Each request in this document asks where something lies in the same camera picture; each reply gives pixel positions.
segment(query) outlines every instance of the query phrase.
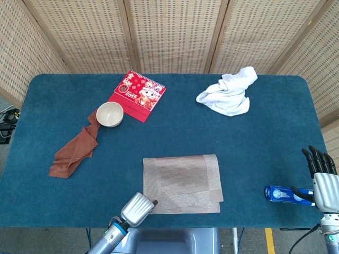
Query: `table leg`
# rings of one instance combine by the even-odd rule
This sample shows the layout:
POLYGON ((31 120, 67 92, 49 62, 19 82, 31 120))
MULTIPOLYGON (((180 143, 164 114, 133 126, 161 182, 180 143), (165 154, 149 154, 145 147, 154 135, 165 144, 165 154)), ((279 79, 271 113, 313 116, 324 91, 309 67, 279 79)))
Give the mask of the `table leg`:
POLYGON ((233 235, 233 251, 234 254, 238 254, 238 231, 237 228, 232 228, 233 235))

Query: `cartoon character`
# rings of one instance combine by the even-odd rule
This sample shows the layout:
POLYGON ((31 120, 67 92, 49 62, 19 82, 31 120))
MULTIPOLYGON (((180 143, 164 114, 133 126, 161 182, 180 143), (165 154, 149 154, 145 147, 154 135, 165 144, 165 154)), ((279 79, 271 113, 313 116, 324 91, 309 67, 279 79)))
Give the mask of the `cartoon character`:
POLYGON ((155 84, 153 89, 159 93, 163 89, 163 86, 155 84))
POLYGON ((150 88, 147 82, 145 84, 145 87, 143 87, 142 90, 140 90, 139 94, 140 96, 139 98, 135 99, 135 102, 148 110, 150 110, 160 98, 160 94, 153 88, 150 88))
POLYGON ((150 81, 147 81, 147 82, 145 83, 145 86, 146 86, 147 88, 152 88, 153 90, 155 90, 155 91, 158 92, 158 93, 163 89, 163 86, 162 86, 162 85, 160 85, 160 84, 153 84, 153 83, 150 82, 150 81))

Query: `yellow line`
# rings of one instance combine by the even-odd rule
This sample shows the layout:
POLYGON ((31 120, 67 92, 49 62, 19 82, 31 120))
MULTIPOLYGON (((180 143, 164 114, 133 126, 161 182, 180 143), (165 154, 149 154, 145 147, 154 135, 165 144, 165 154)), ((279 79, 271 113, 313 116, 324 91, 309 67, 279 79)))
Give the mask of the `yellow line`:
POLYGON ((265 233, 266 233, 267 251, 269 252, 269 254, 275 254, 272 229, 265 229, 265 233))

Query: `woven panel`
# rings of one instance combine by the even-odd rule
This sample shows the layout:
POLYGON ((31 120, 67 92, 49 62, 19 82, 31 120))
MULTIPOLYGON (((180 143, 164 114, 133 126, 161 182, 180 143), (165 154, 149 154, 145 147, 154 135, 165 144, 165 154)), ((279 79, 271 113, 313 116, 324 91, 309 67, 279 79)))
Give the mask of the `woven panel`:
POLYGON ((66 70, 15 0, 0 1, 0 20, 0 87, 23 102, 35 75, 66 70))
POLYGON ((31 0, 31 6, 77 73, 131 69, 118 0, 31 0))
POLYGON ((235 1, 212 73, 253 66, 266 74, 319 0, 235 1))
POLYGON ((331 129, 323 131, 323 137, 327 152, 332 156, 339 172, 339 121, 331 129))
POLYGON ((339 108, 339 1, 316 24, 280 74, 307 80, 319 119, 339 108))
POLYGON ((221 0, 131 0, 143 72, 203 73, 221 0))

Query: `table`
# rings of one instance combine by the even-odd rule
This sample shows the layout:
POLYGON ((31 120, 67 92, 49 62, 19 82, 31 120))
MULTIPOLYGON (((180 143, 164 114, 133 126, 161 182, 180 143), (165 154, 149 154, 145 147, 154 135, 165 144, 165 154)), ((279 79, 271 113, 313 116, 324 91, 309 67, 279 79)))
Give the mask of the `table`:
POLYGON ((221 213, 150 215, 147 228, 305 228, 314 207, 272 203, 265 185, 311 187, 301 148, 325 151, 307 83, 296 76, 258 76, 251 105, 227 117, 195 102, 220 75, 150 74, 167 91, 146 123, 128 115, 101 127, 93 157, 68 179, 48 176, 54 154, 106 102, 124 75, 38 75, 28 89, 0 182, 0 226, 104 227, 142 192, 142 159, 217 155, 221 213))

